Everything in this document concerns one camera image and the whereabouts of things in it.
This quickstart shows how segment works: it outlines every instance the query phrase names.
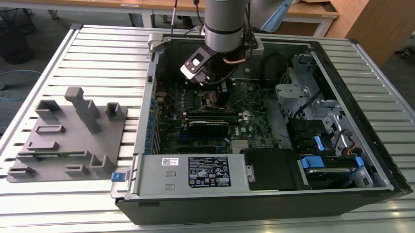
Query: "wooden desk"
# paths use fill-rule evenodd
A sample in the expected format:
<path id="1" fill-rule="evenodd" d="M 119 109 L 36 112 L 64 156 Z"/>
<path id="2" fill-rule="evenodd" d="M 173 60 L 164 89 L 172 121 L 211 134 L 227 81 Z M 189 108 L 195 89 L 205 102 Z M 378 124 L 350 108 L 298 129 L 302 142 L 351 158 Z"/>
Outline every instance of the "wooden desk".
<path id="1" fill-rule="evenodd" d="M 141 14 L 144 27 L 151 28 L 153 15 L 172 15 L 173 0 L 8 0 L 0 1 L 3 7 L 40 8 L 49 10 L 73 10 L 92 12 L 135 13 Z M 200 1 L 200 15 L 204 16 L 205 0 Z M 192 0 L 179 0 L 179 16 L 196 16 L 196 7 Z M 339 13 L 328 12 L 319 3 L 299 2 L 288 10 L 286 22 L 318 24 L 314 36 L 323 37 Z"/>
<path id="2" fill-rule="evenodd" d="M 173 0 L 143 0 L 143 8 L 151 10 L 152 15 L 172 15 L 172 8 L 175 5 Z M 200 15 L 204 16 L 205 0 L 200 0 L 199 10 Z M 196 7 L 193 5 L 193 0 L 180 0 L 177 2 L 176 15 L 180 16 L 196 16 Z M 324 7 L 319 3 L 306 3 L 299 2 L 294 4 L 284 18 L 284 22 L 294 23 L 312 23 L 318 24 L 312 36 L 324 37 L 335 19 L 339 18 L 338 12 L 326 11 Z M 152 25 L 145 25 L 145 15 L 143 15 L 144 26 L 151 27 Z"/>

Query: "motherboard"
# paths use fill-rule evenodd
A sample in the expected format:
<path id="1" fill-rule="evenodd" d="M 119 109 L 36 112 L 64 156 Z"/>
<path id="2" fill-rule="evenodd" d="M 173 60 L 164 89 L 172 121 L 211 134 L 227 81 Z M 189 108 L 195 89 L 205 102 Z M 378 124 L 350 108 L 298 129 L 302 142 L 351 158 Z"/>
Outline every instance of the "motherboard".
<path id="1" fill-rule="evenodd" d="M 264 99 L 271 89 L 235 81 L 227 101 L 217 92 L 164 82 L 157 89 L 160 154 L 229 154 L 273 148 Z"/>

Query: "warning label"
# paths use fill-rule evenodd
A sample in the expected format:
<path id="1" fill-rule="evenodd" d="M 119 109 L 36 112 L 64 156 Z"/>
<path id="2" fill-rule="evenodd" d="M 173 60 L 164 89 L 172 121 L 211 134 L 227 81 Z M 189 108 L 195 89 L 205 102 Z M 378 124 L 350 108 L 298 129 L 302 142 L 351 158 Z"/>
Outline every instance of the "warning label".
<path id="1" fill-rule="evenodd" d="M 231 186 L 227 157 L 188 158 L 188 186 L 192 188 Z"/>

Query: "aluminum extrusion table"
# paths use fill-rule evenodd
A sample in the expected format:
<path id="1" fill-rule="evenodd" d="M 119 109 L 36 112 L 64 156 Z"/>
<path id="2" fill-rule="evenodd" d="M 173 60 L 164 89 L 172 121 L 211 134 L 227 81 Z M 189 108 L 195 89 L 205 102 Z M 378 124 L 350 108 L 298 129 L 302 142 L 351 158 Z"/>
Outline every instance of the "aluminum extrusion table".
<path id="1" fill-rule="evenodd" d="M 0 140 L 0 232 L 412 232 L 415 193 L 334 217 L 136 226 L 115 206 L 112 182 L 8 183 L 8 168 L 36 122 L 39 100 L 64 100 L 68 86 L 81 86 L 96 105 L 119 102 L 128 118 L 119 167 L 132 162 L 133 142 L 148 68 L 147 40 L 163 29 L 84 25 L 71 29 Z M 343 77 L 376 133 L 415 188 L 415 114 L 359 44 L 346 39 L 257 35 L 316 40 Z"/>

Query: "blue latch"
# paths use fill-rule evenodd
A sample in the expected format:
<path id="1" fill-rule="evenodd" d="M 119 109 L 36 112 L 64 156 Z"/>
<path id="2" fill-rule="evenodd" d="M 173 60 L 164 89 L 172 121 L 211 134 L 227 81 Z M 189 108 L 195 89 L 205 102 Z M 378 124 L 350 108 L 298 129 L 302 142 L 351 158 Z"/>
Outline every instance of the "blue latch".
<path id="1" fill-rule="evenodd" d="M 364 166 L 364 162 L 363 162 L 363 159 L 360 157 L 356 157 L 356 163 L 358 163 L 359 167 Z"/>
<path id="2" fill-rule="evenodd" d="M 112 182 L 124 182 L 125 181 L 125 173 L 124 172 L 113 172 L 111 174 Z"/>
<path id="3" fill-rule="evenodd" d="M 319 150 L 320 151 L 326 150 L 324 146 L 323 146 L 323 143 L 322 143 L 322 140 L 320 140 L 320 137 L 315 136 L 314 139 L 316 140 L 316 143 L 318 143 L 318 146 L 319 146 Z"/>
<path id="4" fill-rule="evenodd" d="M 303 168 L 324 168 L 323 159 L 319 156 L 306 156 L 300 160 Z"/>

